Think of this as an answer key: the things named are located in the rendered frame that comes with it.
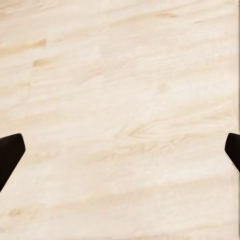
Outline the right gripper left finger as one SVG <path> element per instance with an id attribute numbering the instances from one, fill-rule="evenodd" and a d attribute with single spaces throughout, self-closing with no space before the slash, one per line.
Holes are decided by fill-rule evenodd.
<path id="1" fill-rule="evenodd" d="M 25 153 L 21 133 L 0 138 L 0 192 Z"/>

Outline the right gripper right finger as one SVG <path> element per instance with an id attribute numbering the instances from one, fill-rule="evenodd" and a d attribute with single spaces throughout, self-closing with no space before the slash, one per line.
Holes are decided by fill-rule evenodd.
<path id="1" fill-rule="evenodd" d="M 230 133 L 227 137 L 224 150 L 240 172 L 240 135 Z"/>

